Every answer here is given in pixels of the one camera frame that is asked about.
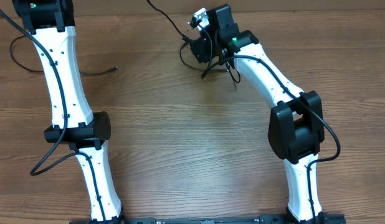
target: white plastic casing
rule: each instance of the white plastic casing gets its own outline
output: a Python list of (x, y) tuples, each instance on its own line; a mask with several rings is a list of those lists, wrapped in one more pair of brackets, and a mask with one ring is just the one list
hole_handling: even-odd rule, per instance
[[(105, 141), (100, 150), (96, 150), (94, 147), (90, 147), (80, 149), (79, 151), (91, 156), (95, 177), (97, 180), (98, 192), (100, 193), (101, 201), (104, 207), (105, 219), (111, 220), (112, 217), (119, 216), (122, 205), (113, 186), (110, 165), (108, 162), (107, 148), (108, 141)], [(97, 219), (97, 221), (103, 221), (100, 205), (98, 204), (96, 198), (90, 166), (84, 156), (76, 157), (82, 166), (83, 174), (85, 176), (87, 190), (90, 196), (90, 202), (92, 204), (92, 220)]]
[[(260, 44), (250, 44), (242, 47), (240, 52), (235, 55), (248, 55), (262, 59), (278, 76), (281, 82), (290, 90), (290, 92), (299, 97), (303, 90), (295, 86), (289, 81), (280, 70), (266, 56), (263, 47)], [(241, 73), (262, 95), (270, 108), (277, 106), (280, 101), (289, 102), (291, 96), (284, 92), (273, 75), (261, 63), (247, 58), (235, 58), (235, 69)], [(306, 166), (313, 160), (318, 158), (317, 155), (309, 155), (299, 160), (299, 163), (294, 165), (288, 160), (284, 160), (285, 170), (287, 171), (288, 188), (289, 188), (289, 203), (288, 209), (298, 221), (309, 220), (313, 218), (311, 205), (308, 195), (307, 170)], [(315, 214), (321, 211), (321, 205), (317, 196), (316, 183), (316, 164), (311, 166), (310, 171), (311, 192), (313, 196)]]
[[(33, 36), (46, 48), (53, 60), (58, 63), (57, 70), (60, 74), (69, 114), (68, 128), (76, 128), (78, 123), (81, 122), (85, 124), (90, 123), (93, 119), (93, 113), (88, 106), (82, 82), (80, 81), (75, 51), (75, 27), (66, 27), (65, 32), (57, 32), (55, 27), (37, 29), (36, 35)], [(58, 125), (62, 129), (64, 128), (64, 112), (57, 79), (49, 59), (47, 59), (38, 46), (35, 45), (35, 47), (39, 53), (47, 86), (49, 87), (52, 105), (52, 124), (53, 126)]]

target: beige wall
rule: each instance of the beige wall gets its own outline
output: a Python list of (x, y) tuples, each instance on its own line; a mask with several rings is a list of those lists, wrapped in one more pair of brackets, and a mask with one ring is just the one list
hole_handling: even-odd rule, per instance
[[(233, 12), (307, 11), (345, 9), (385, 9), (385, 0), (151, 0), (169, 14), (192, 13), (228, 3)], [(74, 0), (76, 16), (127, 15), (155, 13), (145, 0)], [(10, 0), (0, 0), (0, 7), (11, 17), (16, 13)]]

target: wooden surface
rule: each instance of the wooden surface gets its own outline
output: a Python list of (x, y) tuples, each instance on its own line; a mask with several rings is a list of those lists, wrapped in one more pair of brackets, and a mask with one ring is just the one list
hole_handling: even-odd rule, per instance
[[(187, 35), (191, 15), (172, 16)], [(385, 11), (236, 13), (271, 60), (298, 86), (322, 97), (324, 117), (342, 144), (318, 166), (325, 212), (348, 223), (385, 223)], [(82, 77), (94, 111), (112, 121), (109, 158), (129, 217), (236, 217), (283, 213), (283, 163), (267, 141), (269, 109), (252, 85), (200, 72), (179, 61), (182, 41), (162, 16), (77, 18), (79, 67), (119, 71)], [(37, 177), (30, 169), (51, 147), (45, 79), (13, 64), (19, 33), (0, 19), (0, 223), (68, 223), (89, 218), (76, 159)], [(27, 40), (24, 65), (40, 68)], [(187, 50), (185, 58), (193, 65)], [(53, 162), (70, 151), (57, 149)], [(321, 157), (335, 152), (329, 135)]]
[[(146, 0), (73, 0), (76, 16), (155, 14)], [(385, 9), (385, 0), (151, 0), (169, 14), (192, 14), (202, 7), (229, 4), (233, 12)], [(18, 17), (12, 1), (0, 0), (10, 17)]]

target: wood grain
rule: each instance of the wood grain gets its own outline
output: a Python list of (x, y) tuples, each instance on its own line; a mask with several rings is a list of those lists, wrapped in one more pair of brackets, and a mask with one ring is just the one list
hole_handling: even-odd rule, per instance
[[(75, 16), (155, 14), (146, 0), (73, 0)], [(229, 4), (233, 12), (385, 9), (385, 0), (151, 0), (168, 14), (192, 14), (202, 7)], [(1, 9), (17, 18), (12, 1), (0, 0)]]
[[(187, 35), (190, 15), (172, 16)], [(385, 11), (236, 13), (272, 61), (316, 90), (343, 147), (318, 169), (325, 212), (348, 223), (385, 223)], [(109, 158), (129, 217), (235, 217), (283, 213), (288, 187), (267, 141), (269, 109), (246, 79), (200, 73), (179, 61), (182, 41), (161, 16), (77, 18), (79, 67), (119, 71), (82, 77), (94, 111), (112, 121)], [(49, 173), (29, 170), (50, 145), (50, 101), (41, 74), (13, 64), (19, 33), (0, 19), (0, 223), (68, 223), (90, 205), (76, 159)], [(187, 50), (186, 61), (196, 66)], [(41, 68), (28, 40), (15, 56)], [(335, 151), (330, 136), (321, 157)], [(68, 154), (61, 146), (48, 161)]]

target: wooden table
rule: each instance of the wooden table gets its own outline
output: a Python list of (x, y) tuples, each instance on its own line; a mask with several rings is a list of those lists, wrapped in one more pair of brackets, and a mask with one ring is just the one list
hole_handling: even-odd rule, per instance
[[(191, 15), (174, 15), (188, 30)], [(237, 13), (291, 81), (322, 97), (324, 117), (342, 144), (338, 160), (318, 166), (325, 212), (348, 223), (385, 223), (385, 11)], [(253, 86), (225, 73), (201, 80), (179, 60), (182, 41), (161, 15), (78, 17), (82, 77), (94, 111), (112, 121), (109, 158), (129, 217), (236, 217), (283, 213), (283, 163), (267, 141), (269, 109)], [(0, 19), (0, 223), (88, 219), (90, 204), (76, 159), (37, 177), (29, 171), (49, 150), (44, 76), (10, 59), (19, 33)], [(41, 68), (28, 40), (16, 58)], [(188, 50), (185, 59), (197, 65)], [(47, 162), (70, 153), (60, 146)], [(335, 153), (326, 135), (321, 157)]]

